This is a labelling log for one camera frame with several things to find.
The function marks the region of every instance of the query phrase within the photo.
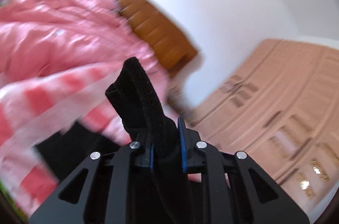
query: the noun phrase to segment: wooden headboard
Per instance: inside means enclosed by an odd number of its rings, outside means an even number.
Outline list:
[[[147,0],[118,0],[121,16],[133,32],[147,42],[169,75],[174,77],[197,54],[192,44],[170,20]]]

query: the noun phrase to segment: metal rivet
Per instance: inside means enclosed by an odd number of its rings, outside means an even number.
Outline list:
[[[197,148],[205,148],[205,147],[207,147],[207,143],[204,142],[204,141],[199,141],[199,142],[196,143],[196,145],[197,145]]]
[[[137,149],[137,148],[140,147],[140,143],[139,143],[139,142],[131,142],[131,143],[129,144],[129,147],[130,147],[131,149]]]
[[[96,159],[99,159],[100,156],[101,156],[101,154],[100,154],[99,152],[95,151],[95,152],[92,152],[92,153],[91,153],[90,158],[91,158],[92,160],[96,160]]]
[[[247,158],[247,154],[246,154],[246,152],[244,152],[244,151],[238,151],[238,152],[237,152],[237,157],[238,157],[239,159],[246,159],[246,158]]]

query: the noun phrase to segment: pink comforter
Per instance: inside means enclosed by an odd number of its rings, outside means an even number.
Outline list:
[[[168,83],[115,0],[0,0],[0,180],[30,216],[57,181],[33,146],[75,120],[130,141],[104,96],[123,61],[140,63],[161,101]]]

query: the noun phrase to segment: triangular cutout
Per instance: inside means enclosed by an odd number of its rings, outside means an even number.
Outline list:
[[[278,198],[277,193],[265,182],[265,180],[254,170],[249,169],[259,202],[265,204]]]
[[[59,194],[59,199],[68,203],[77,204],[79,202],[87,174],[88,169],[82,169],[82,171],[62,190]]]

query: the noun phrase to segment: green object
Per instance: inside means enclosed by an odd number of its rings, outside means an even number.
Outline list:
[[[14,212],[16,213],[16,215],[24,222],[24,223],[28,223],[28,218],[25,215],[25,213],[15,204],[15,202],[13,201],[13,199],[11,198],[11,196],[8,194],[6,188],[4,187],[4,185],[1,183],[0,181],[0,190],[3,193],[3,195],[5,196],[6,200],[8,201],[8,203],[11,205],[11,207],[13,208]]]

